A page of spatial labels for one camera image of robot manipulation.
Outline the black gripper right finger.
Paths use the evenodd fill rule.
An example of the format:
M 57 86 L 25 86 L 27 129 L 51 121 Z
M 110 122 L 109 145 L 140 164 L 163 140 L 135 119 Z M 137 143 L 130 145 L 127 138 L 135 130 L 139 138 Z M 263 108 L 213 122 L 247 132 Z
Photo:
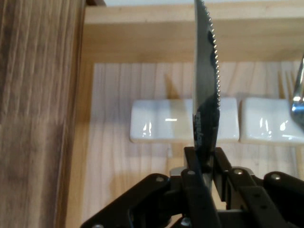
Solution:
M 227 210 L 247 215 L 257 228 L 302 228 L 304 226 L 304 182 L 280 171 L 262 179 L 250 169 L 231 166 L 221 148 L 216 148 L 214 183 Z

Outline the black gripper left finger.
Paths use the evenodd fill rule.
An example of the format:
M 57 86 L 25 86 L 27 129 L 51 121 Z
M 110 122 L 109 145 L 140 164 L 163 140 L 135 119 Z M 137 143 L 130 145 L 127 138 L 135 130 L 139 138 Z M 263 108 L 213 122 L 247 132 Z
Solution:
M 175 227 L 219 228 L 220 219 L 194 148 L 186 147 L 184 152 L 187 167 L 179 175 L 148 175 L 81 226 L 164 228 L 172 216 L 181 214 Z

